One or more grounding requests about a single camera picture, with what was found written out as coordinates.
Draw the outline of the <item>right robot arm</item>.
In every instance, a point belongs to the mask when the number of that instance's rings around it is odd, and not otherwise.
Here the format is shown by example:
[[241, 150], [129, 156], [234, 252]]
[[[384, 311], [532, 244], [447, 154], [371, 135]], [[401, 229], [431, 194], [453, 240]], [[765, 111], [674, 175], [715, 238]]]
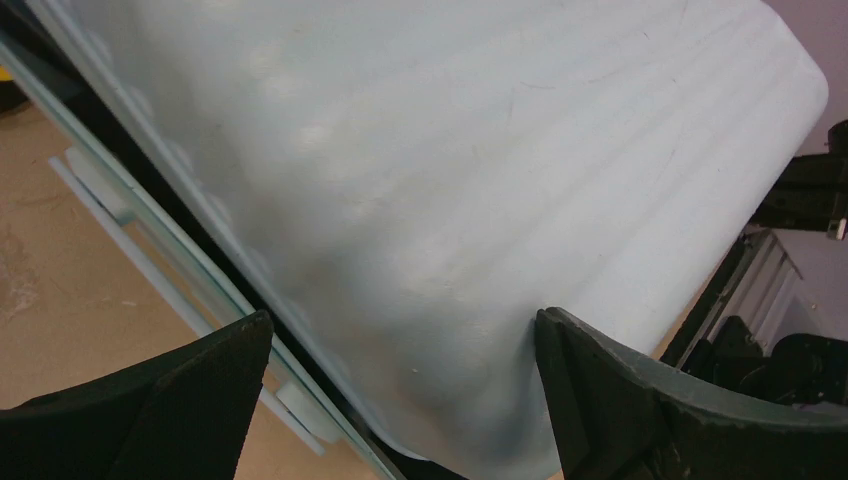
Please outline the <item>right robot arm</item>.
[[813, 295], [791, 234], [847, 242], [847, 123], [827, 152], [794, 157], [686, 312], [661, 359], [750, 397], [799, 409], [847, 407], [847, 321]]

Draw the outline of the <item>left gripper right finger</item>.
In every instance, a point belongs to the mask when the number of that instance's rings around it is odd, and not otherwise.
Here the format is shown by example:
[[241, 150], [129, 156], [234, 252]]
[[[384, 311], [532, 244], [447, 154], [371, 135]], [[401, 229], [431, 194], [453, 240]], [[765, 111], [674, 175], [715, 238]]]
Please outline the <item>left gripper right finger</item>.
[[553, 307], [534, 348], [568, 479], [843, 479], [847, 422], [735, 393]]

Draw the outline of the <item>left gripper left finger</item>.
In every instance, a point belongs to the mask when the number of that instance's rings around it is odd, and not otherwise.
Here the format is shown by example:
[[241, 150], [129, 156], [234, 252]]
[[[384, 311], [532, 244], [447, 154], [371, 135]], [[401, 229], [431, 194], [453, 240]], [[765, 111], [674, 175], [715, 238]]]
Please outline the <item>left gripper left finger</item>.
[[272, 320], [258, 311], [178, 349], [2, 410], [2, 478], [233, 478], [272, 337]]

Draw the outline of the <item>light blue suitcase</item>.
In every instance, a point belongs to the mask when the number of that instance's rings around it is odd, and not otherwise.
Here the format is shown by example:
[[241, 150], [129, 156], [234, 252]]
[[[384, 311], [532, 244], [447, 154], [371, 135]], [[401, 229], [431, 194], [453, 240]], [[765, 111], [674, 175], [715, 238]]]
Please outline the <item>light blue suitcase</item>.
[[819, 120], [761, 1], [34, 1], [389, 446], [559, 468], [528, 328], [652, 352]]

